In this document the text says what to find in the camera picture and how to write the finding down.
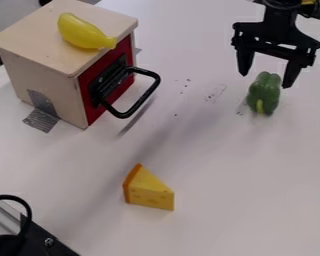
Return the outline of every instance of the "toy cheese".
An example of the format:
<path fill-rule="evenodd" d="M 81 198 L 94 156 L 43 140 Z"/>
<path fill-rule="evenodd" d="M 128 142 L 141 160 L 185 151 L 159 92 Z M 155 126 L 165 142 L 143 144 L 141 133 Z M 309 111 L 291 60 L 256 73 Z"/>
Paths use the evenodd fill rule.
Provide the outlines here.
<path fill-rule="evenodd" d="M 64 13 L 93 24 L 112 43 L 98 49 L 70 44 L 71 38 L 88 37 L 80 27 L 78 35 L 64 36 L 58 27 Z M 18 98 L 85 129 L 106 110 L 117 118 L 130 117 L 160 84 L 156 73 L 135 67 L 137 24 L 135 18 L 87 3 L 54 0 L 0 33 L 0 55 Z M 135 73 L 153 83 L 129 110 L 120 112 L 112 104 L 134 84 Z"/>
<path fill-rule="evenodd" d="M 141 164 L 129 173 L 123 191 L 127 203 L 174 210 L 174 192 Z"/>

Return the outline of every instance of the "black handle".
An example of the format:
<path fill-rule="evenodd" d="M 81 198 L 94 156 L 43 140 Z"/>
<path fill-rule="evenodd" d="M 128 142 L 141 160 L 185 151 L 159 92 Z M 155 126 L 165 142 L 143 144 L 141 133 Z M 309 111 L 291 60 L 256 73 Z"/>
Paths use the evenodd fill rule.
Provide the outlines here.
<path fill-rule="evenodd" d="M 141 74 L 144 76 L 149 76 L 154 78 L 154 82 L 151 85 L 151 87 L 148 88 L 148 90 L 134 103 L 134 105 L 128 109 L 126 112 L 119 112 L 116 110 L 111 104 L 109 104 L 106 101 L 106 98 L 120 85 L 122 85 L 123 80 L 125 80 L 129 75 L 136 73 Z M 120 119 L 125 119 L 131 117 L 141 106 L 145 101 L 151 96 L 151 94 L 155 91 L 155 89 L 159 86 L 161 82 L 160 76 L 152 71 L 137 68 L 137 67 L 125 67 L 123 70 L 122 76 L 119 76 L 119 82 L 115 83 L 107 88 L 107 90 L 104 91 L 104 96 L 100 98 L 100 103 L 115 117 Z"/>

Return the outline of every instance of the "cheese wedge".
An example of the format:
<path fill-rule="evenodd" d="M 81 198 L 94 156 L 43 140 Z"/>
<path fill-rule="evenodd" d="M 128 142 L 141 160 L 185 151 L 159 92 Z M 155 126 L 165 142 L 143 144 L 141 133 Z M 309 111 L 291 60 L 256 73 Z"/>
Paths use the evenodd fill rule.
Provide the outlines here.
<path fill-rule="evenodd" d="M 123 183 L 127 203 L 174 210 L 174 192 L 141 164 L 137 164 Z"/>

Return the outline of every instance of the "black cable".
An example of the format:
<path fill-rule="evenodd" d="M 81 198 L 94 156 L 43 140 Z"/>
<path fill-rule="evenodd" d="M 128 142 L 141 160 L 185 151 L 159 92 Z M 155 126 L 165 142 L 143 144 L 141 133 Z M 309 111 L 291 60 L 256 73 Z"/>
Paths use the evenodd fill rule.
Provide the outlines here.
<path fill-rule="evenodd" d="M 28 233 L 29 228 L 30 228 L 31 223 L 32 223 L 32 209 L 31 209 L 31 207 L 28 205 L 28 203 L 25 200 L 23 200 L 23 199 L 21 199 L 21 198 L 19 198 L 17 196 L 0 195 L 0 201 L 1 200 L 8 200 L 8 201 L 18 202 L 21 205 L 23 205 L 25 207 L 25 209 L 26 209 L 26 220 L 25 220 L 23 226 L 21 227 L 19 234 L 17 234 L 17 239 L 18 239 L 17 242 L 18 243 L 17 243 L 17 245 L 15 247 L 15 250 L 19 251 L 22 248 L 22 246 L 23 246 L 23 244 L 25 242 L 25 238 L 27 236 L 27 233 Z"/>

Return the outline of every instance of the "yellow banana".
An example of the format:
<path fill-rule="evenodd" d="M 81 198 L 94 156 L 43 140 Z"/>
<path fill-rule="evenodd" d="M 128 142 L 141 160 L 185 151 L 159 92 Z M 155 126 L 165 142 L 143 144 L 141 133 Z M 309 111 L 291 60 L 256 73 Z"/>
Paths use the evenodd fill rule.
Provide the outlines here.
<path fill-rule="evenodd" d="M 117 38 L 107 37 L 99 28 L 72 13 L 59 16 L 58 28 L 65 41 L 85 49 L 114 49 Z"/>

